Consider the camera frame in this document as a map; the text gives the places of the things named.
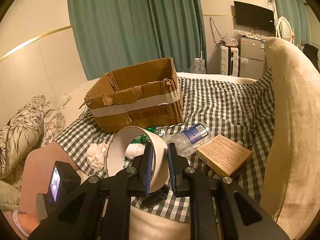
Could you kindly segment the checkered gingham cloth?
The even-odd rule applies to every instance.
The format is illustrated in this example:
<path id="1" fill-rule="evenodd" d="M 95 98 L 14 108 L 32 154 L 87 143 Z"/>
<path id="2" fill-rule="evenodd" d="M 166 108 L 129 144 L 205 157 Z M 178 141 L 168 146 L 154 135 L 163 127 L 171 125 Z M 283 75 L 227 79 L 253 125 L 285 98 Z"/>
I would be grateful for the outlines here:
<path id="1" fill-rule="evenodd" d="M 184 122 L 167 128 L 170 135 L 204 122 L 213 135 L 242 141 L 252 156 L 237 177 L 238 184 L 255 201 L 262 196 L 265 164 L 274 134 L 274 94 L 271 72 L 253 84 L 179 79 L 183 95 Z M 97 126 L 89 110 L 83 111 L 56 142 L 87 175 L 106 178 L 105 170 L 95 171 L 86 159 L 91 143 L 110 143 L 113 133 Z"/>

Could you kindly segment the brown cardboard box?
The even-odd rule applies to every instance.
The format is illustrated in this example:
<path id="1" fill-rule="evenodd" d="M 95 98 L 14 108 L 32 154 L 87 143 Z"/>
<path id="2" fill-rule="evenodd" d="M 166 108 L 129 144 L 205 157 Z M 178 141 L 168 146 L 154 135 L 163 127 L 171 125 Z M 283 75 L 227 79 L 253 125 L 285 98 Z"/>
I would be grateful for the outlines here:
<path id="1" fill-rule="evenodd" d="M 166 57 L 104 74 L 84 103 L 104 132 L 183 122 L 183 96 L 174 60 Z"/>

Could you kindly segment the grey mini fridge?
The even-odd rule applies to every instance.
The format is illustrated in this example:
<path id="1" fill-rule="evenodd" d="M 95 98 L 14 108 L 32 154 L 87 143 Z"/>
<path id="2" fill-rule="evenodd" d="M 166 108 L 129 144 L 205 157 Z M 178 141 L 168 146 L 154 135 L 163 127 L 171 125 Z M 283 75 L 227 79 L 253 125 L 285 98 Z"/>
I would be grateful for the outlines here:
<path id="1" fill-rule="evenodd" d="M 240 39 L 240 77 L 260 79 L 267 71 L 265 42 L 247 37 Z"/>

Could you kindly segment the floral pillow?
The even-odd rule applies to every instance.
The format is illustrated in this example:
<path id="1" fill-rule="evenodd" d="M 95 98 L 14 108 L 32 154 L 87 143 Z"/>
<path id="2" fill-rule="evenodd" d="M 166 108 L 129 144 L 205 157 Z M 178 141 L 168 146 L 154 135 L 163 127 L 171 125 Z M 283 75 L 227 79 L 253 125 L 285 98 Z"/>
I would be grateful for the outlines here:
<path id="1" fill-rule="evenodd" d="M 1 178 L 7 178 L 32 150 L 52 142 L 64 126 L 63 113 L 44 95 L 32 97 L 1 126 Z"/>

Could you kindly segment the tan yellow paper box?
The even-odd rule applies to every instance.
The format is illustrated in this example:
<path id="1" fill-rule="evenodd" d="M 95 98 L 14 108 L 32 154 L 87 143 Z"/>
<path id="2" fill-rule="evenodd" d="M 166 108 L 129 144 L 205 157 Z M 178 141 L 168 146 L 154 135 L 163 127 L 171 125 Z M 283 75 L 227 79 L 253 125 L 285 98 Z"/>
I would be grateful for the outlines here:
<path id="1" fill-rule="evenodd" d="M 252 151 L 218 134 L 196 150 L 199 158 L 217 175 L 231 178 L 246 166 Z"/>

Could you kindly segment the crumpled white tissue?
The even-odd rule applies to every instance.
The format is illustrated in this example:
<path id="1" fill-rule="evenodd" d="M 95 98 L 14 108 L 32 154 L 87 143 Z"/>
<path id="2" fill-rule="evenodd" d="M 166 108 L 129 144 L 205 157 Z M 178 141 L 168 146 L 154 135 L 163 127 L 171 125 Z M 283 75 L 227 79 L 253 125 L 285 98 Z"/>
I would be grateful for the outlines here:
<path id="1" fill-rule="evenodd" d="M 86 159 L 92 169 L 101 171 L 105 166 L 105 157 L 107 155 L 107 144 L 92 143 L 86 151 Z"/>

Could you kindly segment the green foil sachet pack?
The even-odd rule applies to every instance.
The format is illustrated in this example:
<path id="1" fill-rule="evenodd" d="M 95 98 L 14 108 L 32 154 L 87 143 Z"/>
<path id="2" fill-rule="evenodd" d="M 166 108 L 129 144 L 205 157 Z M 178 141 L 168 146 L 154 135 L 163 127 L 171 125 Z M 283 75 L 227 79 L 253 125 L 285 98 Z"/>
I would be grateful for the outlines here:
<path id="1" fill-rule="evenodd" d="M 158 135 L 159 137 L 163 138 L 167 132 L 165 128 L 160 128 L 160 127 L 149 127 L 146 129 L 147 131 L 154 133 Z M 146 144 L 149 141 L 149 137 L 147 135 L 139 135 L 135 139 L 131 141 L 132 144 Z"/>

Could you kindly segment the white round vanity mirror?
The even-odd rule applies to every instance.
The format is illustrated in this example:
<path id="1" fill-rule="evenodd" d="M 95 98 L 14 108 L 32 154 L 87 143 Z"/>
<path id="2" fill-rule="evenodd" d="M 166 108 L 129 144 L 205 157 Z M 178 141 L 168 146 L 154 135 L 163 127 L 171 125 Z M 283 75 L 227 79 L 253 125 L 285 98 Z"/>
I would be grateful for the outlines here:
<path id="1" fill-rule="evenodd" d="M 294 29 L 291 27 L 289 21 L 284 17 L 280 16 L 276 23 L 276 36 L 283 40 L 286 40 L 292 44 L 295 41 Z"/>

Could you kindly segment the beige plush cushion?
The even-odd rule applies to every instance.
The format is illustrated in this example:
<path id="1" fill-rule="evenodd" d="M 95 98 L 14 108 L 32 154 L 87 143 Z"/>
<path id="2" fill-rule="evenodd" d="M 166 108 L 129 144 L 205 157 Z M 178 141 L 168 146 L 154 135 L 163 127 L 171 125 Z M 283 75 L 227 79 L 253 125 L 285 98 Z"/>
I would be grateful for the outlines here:
<path id="1" fill-rule="evenodd" d="M 319 72 L 295 45 L 265 43 L 274 91 L 274 137 L 260 206 L 290 239 L 319 222 Z"/>

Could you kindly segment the large water jug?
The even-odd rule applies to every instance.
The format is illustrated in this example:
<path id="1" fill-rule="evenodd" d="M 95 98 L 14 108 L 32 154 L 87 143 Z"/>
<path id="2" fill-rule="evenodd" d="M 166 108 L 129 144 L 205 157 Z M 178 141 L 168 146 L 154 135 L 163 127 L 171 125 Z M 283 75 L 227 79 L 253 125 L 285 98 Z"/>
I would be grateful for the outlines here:
<path id="1" fill-rule="evenodd" d="M 193 74 L 207 74 L 204 60 L 201 58 L 195 58 L 189 68 L 189 73 Z"/>

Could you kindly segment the white suitcase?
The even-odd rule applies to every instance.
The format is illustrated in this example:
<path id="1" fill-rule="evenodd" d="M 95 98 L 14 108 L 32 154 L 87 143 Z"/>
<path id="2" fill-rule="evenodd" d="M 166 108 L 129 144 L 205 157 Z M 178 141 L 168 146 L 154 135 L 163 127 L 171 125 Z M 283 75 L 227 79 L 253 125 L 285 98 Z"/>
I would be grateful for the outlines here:
<path id="1" fill-rule="evenodd" d="M 238 77 L 239 50 L 237 47 L 219 46 L 220 74 Z"/>

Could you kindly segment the green side curtain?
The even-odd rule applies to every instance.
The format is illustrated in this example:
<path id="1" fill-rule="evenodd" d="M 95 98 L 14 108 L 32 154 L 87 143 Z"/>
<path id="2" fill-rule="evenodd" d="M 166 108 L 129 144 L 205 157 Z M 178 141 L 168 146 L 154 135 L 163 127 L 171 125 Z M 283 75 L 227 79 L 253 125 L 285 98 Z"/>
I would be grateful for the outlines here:
<path id="1" fill-rule="evenodd" d="M 304 0 L 275 0 L 278 17 L 284 16 L 295 32 L 295 45 L 310 44 L 310 28 Z"/>

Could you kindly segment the white tape roll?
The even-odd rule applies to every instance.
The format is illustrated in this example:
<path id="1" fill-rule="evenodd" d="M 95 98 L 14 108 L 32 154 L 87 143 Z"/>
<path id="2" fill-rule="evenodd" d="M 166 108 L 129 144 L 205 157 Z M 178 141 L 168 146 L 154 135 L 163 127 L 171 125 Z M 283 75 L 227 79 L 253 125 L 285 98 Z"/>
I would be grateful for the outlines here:
<path id="1" fill-rule="evenodd" d="M 113 137 L 106 155 L 105 168 L 108 176 L 114 176 L 124 168 L 125 158 L 130 160 L 142 155 L 145 146 L 131 141 L 140 135 L 146 135 L 153 147 L 152 174 L 149 192 L 159 190 L 169 178 L 167 144 L 158 135 L 137 126 L 127 126 Z"/>

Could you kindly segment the black wall television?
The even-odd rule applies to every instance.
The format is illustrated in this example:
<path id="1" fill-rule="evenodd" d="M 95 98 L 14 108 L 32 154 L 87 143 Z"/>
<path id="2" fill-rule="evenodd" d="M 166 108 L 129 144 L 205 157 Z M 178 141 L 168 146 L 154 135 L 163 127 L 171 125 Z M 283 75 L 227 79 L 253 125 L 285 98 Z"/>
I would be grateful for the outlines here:
<path id="1" fill-rule="evenodd" d="M 237 25 L 275 33 L 272 10 L 239 1 L 234 1 L 234 9 Z"/>

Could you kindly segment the clear plastic water bottle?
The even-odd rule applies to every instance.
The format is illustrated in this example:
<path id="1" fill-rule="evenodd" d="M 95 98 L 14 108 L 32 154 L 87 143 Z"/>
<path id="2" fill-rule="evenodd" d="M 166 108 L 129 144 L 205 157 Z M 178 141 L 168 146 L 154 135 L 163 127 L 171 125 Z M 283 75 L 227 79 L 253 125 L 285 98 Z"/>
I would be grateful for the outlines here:
<path id="1" fill-rule="evenodd" d="M 178 155 L 189 158 L 198 147 L 212 138 L 212 132 L 204 122 L 198 122 L 174 135 L 166 134 L 166 144 L 174 143 Z"/>

